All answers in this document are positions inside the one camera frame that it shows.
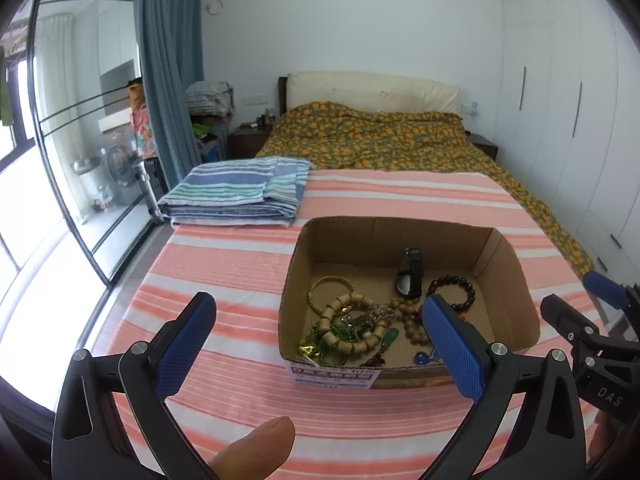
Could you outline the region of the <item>left hand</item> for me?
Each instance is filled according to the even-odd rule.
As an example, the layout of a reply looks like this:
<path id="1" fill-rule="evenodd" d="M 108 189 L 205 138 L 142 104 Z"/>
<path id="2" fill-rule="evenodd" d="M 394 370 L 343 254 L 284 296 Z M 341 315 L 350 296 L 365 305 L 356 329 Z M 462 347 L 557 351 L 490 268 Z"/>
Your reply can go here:
<path id="1" fill-rule="evenodd" d="M 294 442 L 292 419 L 271 419 L 228 445 L 208 466 L 222 480 L 267 479 L 286 462 Z"/>

